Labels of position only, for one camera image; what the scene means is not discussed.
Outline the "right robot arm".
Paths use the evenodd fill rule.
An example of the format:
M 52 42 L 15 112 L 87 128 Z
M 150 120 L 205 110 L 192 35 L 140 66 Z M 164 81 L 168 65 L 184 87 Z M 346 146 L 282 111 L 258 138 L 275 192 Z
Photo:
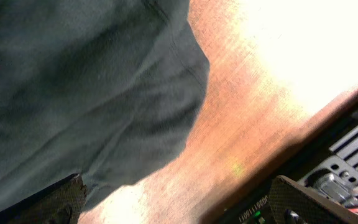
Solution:
M 1 211 L 0 223 L 77 224 L 85 199 L 81 175 L 72 174 Z M 279 175 L 238 223 L 358 223 L 358 207 L 346 208 Z

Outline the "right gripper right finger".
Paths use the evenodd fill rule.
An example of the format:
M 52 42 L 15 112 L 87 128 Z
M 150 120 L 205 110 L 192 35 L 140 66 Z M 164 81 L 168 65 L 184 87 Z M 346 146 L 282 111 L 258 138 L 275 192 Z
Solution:
M 358 224 L 358 214 L 279 175 L 272 181 L 269 207 L 276 223 Z

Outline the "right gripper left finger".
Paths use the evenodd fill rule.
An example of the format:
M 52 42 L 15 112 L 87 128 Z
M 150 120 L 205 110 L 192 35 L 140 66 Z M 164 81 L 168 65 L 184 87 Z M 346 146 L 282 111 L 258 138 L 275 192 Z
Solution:
M 77 224 L 87 187 L 72 174 L 0 212 L 0 224 Z

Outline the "black Nike t-shirt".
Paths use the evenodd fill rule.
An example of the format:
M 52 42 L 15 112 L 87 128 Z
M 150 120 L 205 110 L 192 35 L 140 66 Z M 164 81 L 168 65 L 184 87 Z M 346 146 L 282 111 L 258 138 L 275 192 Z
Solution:
M 92 209 L 174 160 L 209 62 L 188 1 L 0 1 L 0 211 L 70 174 Z

